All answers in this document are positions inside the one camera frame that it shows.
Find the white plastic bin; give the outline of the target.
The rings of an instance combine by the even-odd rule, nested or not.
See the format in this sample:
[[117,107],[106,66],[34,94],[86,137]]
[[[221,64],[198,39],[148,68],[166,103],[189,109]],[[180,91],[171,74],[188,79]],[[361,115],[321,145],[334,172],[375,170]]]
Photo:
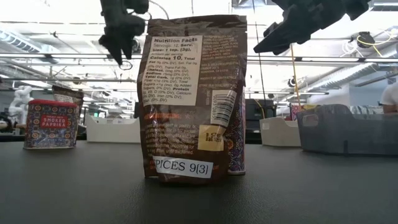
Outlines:
[[86,140],[88,142],[140,143],[138,118],[86,118]]
[[261,119],[262,145],[275,147],[300,147],[299,127],[296,121],[281,117]]

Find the long ceiling light rail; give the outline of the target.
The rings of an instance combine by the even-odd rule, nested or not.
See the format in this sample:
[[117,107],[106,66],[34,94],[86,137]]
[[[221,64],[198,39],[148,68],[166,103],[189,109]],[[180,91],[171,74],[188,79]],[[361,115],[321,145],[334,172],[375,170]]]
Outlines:
[[[44,59],[112,59],[109,54],[21,54],[0,53],[0,58],[44,58]],[[288,62],[288,56],[247,56],[248,61]],[[398,58],[349,58],[349,57],[294,57],[296,62],[313,63],[398,63]]]

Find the person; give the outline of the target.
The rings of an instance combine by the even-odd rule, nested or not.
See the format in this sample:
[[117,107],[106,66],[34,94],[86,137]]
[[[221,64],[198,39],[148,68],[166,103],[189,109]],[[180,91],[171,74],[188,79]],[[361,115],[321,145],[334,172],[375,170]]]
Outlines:
[[398,82],[386,86],[382,93],[380,104],[384,114],[398,113]]

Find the black computer tower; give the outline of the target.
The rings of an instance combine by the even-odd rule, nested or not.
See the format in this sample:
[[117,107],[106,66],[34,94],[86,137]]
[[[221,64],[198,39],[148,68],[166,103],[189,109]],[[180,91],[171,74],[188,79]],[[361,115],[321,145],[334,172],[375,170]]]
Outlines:
[[246,144],[262,144],[260,121],[276,116],[276,105],[272,100],[245,99]]

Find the brown taco seasoning packet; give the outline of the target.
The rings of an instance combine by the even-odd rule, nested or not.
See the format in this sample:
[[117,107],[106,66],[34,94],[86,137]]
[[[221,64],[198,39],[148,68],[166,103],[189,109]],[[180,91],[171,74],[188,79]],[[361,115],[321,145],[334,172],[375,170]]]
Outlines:
[[58,114],[67,116],[67,131],[64,137],[70,141],[73,140],[73,147],[75,147],[84,93],[56,85],[52,86],[52,92],[54,100],[60,103]]
[[137,77],[144,174],[208,184],[228,175],[226,140],[245,89],[247,19],[152,19]]

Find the grey translucent plastic bin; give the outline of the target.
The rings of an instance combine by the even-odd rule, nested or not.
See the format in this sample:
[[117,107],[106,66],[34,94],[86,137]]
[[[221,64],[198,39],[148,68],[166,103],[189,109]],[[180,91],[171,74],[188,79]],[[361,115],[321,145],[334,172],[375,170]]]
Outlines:
[[297,122],[304,151],[398,156],[398,113],[353,114],[334,104],[300,111]]

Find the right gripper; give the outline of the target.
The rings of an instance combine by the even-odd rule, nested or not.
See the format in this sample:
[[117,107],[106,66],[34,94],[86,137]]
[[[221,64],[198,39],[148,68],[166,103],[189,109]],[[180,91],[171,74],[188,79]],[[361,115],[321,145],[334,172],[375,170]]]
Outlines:
[[255,53],[272,52],[279,55],[291,43],[302,44],[311,35],[340,20],[345,14],[341,0],[273,0],[283,9],[284,20],[272,23],[263,39],[254,47]]

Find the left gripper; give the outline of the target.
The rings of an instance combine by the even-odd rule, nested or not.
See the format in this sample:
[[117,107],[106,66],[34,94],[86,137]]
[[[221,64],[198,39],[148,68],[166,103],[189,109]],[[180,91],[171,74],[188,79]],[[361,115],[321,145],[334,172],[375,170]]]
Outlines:
[[[141,35],[145,30],[145,20],[128,13],[132,9],[136,14],[146,13],[146,0],[100,0],[101,15],[104,17],[105,33],[123,34],[123,52],[127,59],[132,57],[134,36]],[[113,59],[122,65],[121,46],[117,40],[108,35],[99,38],[99,44],[105,47]]]

